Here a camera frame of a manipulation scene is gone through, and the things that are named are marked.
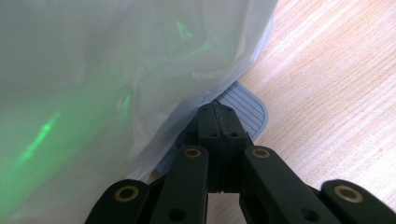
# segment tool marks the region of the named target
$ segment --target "light wood grain tabletop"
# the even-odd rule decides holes
[[[272,35],[239,80],[268,107],[255,142],[308,185],[345,179],[396,211],[396,2],[280,0]],[[245,223],[210,194],[207,223]]]

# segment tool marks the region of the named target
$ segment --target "wood grain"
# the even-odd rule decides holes
[[[349,180],[396,211],[396,2],[279,1],[240,82],[269,110],[256,145],[308,185]],[[207,223],[245,223],[237,195],[211,194]]]

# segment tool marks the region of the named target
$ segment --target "round hole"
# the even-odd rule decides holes
[[[253,149],[253,156],[257,158],[268,158],[270,156],[269,151],[263,149],[263,148],[256,148]]]
[[[128,203],[139,194],[139,189],[135,186],[125,186],[117,189],[114,198],[120,203]]]
[[[169,212],[169,219],[172,221],[181,221],[186,217],[186,211],[179,208],[174,208]]]
[[[310,221],[310,222],[318,222],[319,221],[318,213],[316,213],[315,211],[313,211],[311,209],[303,208],[303,210],[301,210],[301,215],[307,221]]]
[[[184,156],[191,159],[197,158],[201,156],[201,151],[195,148],[189,148],[184,151]]]
[[[338,185],[334,187],[334,193],[344,199],[345,201],[348,201],[350,203],[361,203],[363,202],[363,196],[361,194],[348,186],[345,185]]]

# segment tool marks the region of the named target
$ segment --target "white plastic sheet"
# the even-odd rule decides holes
[[[82,223],[254,61],[275,0],[0,4],[0,222]]]

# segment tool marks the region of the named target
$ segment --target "brass ring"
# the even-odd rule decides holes
[[[257,158],[268,158],[270,156],[270,152],[263,148],[255,148],[253,149],[253,156]]]
[[[334,193],[344,199],[345,201],[348,201],[350,203],[361,203],[363,202],[363,196],[361,194],[348,186],[345,185],[338,185],[334,187]]]
[[[201,151],[196,148],[189,148],[184,151],[184,156],[190,159],[194,159],[201,156]]]
[[[132,194],[124,197],[121,195],[121,193],[126,190],[126,189],[131,189],[132,190]],[[137,195],[139,194],[139,189],[135,186],[125,186],[122,187],[120,189],[117,189],[117,191],[114,193],[114,198],[120,202],[120,203],[128,203],[131,200],[135,199],[137,197]]]

